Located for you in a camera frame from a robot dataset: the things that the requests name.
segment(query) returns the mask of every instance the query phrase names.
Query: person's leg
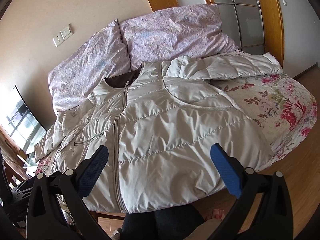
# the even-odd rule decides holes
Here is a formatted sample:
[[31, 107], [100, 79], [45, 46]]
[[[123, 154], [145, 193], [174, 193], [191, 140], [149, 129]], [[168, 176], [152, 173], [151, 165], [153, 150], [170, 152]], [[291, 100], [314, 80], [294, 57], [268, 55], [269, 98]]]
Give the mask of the person's leg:
[[155, 211], [159, 240], [183, 240], [205, 220], [191, 204]]
[[126, 214], [120, 240], [158, 240], [154, 212]]

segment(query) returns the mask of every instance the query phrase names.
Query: wooden floor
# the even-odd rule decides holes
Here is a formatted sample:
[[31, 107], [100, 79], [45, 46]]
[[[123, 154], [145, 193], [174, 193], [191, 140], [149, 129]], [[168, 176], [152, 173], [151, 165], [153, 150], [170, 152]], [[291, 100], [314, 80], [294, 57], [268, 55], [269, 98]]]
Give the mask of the wooden floor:
[[[320, 68], [313, 68], [298, 79], [320, 102]], [[320, 121], [317, 121], [307, 138], [284, 159], [265, 169], [263, 174], [281, 171], [287, 182], [292, 208], [294, 235], [296, 236], [308, 223], [320, 202]], [[250, 226], [261, 195], [255, 199], [254, 205], [243, 224], [245, 230]], [[227, 214], [235, 201], [235, 197], [227, 190], [198, 200], [194, 206], [203, 217], [212, 214], [213, 209], [224, 210]], [[99, 224], [111, 234], [122, 226], [122, 220], [99, 218]]]

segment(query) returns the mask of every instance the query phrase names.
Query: television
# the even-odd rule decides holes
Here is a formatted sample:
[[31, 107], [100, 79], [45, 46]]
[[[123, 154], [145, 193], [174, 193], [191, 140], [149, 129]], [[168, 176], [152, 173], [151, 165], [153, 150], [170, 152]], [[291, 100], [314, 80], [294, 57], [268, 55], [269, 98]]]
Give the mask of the television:
[[34, 158], [34, 146], [46, 133], [46, 129], [28, 108], [16, 85], [9, 95], [0, 123], [15, 143], [27, 154], [25, 167], [33, 167], [37, 163]]

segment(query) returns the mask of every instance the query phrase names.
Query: white puffer jacket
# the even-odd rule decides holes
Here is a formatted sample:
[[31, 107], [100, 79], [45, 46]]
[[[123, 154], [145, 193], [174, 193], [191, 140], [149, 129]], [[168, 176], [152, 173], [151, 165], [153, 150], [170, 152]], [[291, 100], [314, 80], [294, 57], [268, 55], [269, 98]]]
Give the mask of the white puffer jacket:
[[62, 112], [36, 156], [56, 151], [52, 172], [65, 171], [100, 145], [108, 148], [108, 164], [84, 198], [89, 210], [133, 213], [194, 202], [224, 187], [210, 159], [213, 144], [256, 170], [273, 155], [253, 121], [206, 80], [281, 72], [270, 54], [143, 63], [131, 85], [103, 80], [76, 111]]

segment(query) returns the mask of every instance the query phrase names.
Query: blue textured pad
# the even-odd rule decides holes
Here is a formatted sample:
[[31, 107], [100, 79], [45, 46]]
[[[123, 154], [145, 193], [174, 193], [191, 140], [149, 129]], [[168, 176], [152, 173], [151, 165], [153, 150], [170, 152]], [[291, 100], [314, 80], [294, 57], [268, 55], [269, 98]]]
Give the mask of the blue textured pad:
[[242, 193], [241, 179], [230, 164], [230, 157], [218, 143], [212, 145], [210, 150], [210, 157], [213, 161], [213, 164], [216, 166], [223, 182], [226, 184], [229, 193], [235, 195], [236, 198], [239, 198]]
[[87, 166], [81, 177], [78, 179], [78, 195], [80, 198], [87, 197], [96, 184], [102, 170], [106, 166], [109, 158], [108, 148], [100, 146], [90, 159], [91, 163]]

